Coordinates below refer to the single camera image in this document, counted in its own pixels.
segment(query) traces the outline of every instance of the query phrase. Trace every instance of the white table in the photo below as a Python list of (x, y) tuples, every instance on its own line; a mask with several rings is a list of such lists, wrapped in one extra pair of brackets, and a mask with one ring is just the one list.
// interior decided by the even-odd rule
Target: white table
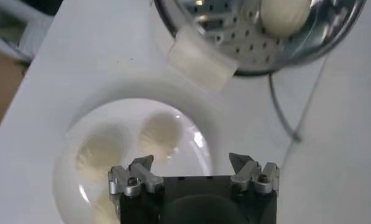
[[(296, 127), (323, 60), (281, 71), (276, 89)], [(216, 174), (227, 154), (281, 165), (291, 144), (272, 106), (266, 77), (231, 79), (207, 96), (165, 68), (151, 38), (147, 0), (65, 0), (0, 126), (0, 223), (61, 223), (53, 168), (71, 125), (126, 97), (169, 103), (199, 126)]]

